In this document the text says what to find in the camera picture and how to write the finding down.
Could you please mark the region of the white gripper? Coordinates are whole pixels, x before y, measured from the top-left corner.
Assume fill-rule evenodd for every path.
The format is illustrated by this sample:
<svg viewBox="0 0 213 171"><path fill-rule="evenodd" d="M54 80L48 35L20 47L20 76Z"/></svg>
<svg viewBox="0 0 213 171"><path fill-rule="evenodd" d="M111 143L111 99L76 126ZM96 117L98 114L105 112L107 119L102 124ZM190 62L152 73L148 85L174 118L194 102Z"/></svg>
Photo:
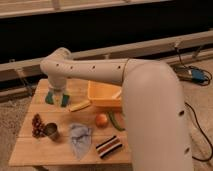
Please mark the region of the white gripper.
<svg viewBox="0 0 213 171"><path fill-rule="evenodd" d="M60 77L49 77L49 89L54 92L54 91L65 91L66 90L66 79L65 78L60 78ZM53 93L48 91L46 97L45 97L45 102L47 104L53 105ZM61 107L66 107L69 104L70 96L67 94L62 95L62 101L61 101Z"/></svg>

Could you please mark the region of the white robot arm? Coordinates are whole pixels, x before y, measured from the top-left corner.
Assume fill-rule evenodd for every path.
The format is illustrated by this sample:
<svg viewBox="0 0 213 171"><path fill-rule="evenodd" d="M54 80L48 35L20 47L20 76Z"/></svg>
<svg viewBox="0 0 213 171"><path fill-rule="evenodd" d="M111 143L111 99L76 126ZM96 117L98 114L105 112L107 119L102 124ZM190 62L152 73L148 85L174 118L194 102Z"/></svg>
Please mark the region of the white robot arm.
<svg viewBox="0 0 213 171"><path fill-rule="evenodd" d="M41 61L50 89L65 91L69 78L120 86L134 171L194 171L183 89L167 63L70 56L59 48Z"/></svg>

